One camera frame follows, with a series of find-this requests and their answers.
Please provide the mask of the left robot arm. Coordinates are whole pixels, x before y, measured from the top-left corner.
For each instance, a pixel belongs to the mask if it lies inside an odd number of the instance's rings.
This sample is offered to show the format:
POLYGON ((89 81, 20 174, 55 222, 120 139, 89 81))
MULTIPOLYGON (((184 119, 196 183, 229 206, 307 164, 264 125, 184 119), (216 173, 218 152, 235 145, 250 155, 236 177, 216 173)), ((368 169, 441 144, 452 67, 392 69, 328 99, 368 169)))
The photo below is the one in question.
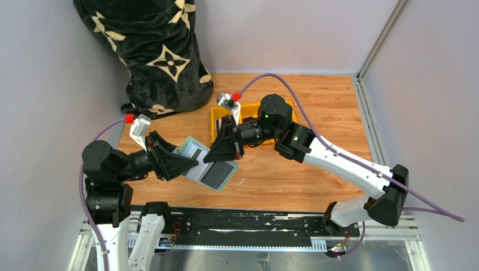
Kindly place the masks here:
POLYGON ((162 231, 178 232, 168 203, 148 202, 140 215, 136 242, 128 249, 133 188, 127 183, 144 180, 150 172, 170 181, 199 164, 176 154, 175 148, 157 132, 146 137, 144 150, 129 155, 103 140, 84 148, 80 183, 90 183, 84 207, 98 246, 98 270, 149 270, 162 231))

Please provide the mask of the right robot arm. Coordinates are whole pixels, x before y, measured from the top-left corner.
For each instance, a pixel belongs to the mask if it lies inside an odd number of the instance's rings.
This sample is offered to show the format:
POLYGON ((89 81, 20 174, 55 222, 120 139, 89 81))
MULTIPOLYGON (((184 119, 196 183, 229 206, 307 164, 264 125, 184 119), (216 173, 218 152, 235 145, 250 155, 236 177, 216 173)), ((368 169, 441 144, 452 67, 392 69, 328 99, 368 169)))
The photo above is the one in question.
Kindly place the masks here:
POLYGON ((365 220, 397 226, 407 196, 408 169, 362 159, 294 122, 292 115, 293 108, 284 98, 270 94, 261 100, 256 118, 238 124, 233 114, 222 117, 219 133, 203 161, 239 160, 245 146, 273 140, 274 150, 282 157, 325 169, 364 192, 353 200, 328 205, 323 216, 328 230, 365 220))

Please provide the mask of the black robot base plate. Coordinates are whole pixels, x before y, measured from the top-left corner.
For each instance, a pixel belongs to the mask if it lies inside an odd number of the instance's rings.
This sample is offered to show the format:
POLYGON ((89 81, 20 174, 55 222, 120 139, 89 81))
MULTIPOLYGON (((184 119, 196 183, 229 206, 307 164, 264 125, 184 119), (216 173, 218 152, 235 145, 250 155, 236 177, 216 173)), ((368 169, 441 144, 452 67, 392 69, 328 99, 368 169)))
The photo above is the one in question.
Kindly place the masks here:
POLYGON ((334 234, 324 228, 321 212, 258 211, 172 207, 171 222, 162 239, 179 228, 176 247, 212 248, 300 248, 321 251, 319 240, 344 241, 358 237, 357 224, 334 234))

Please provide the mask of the white card with magnetic stripe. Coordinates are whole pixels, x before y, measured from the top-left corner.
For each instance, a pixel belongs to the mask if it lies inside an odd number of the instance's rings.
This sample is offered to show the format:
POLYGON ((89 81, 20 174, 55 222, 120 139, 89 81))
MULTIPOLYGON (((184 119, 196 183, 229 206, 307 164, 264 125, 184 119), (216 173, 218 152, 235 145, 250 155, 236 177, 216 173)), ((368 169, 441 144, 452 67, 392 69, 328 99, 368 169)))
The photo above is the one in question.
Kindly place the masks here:
POLYGON ((210 166, 209 163, 204 163, 203 161, 208 151, 208 148, 200 146, 196 142, 189 142, 182 152, 182 155, 186 156, 187 158, 194 159, 198 162, 198 165, 185 171, 182 175, 192 181, 198 182, 210 166))

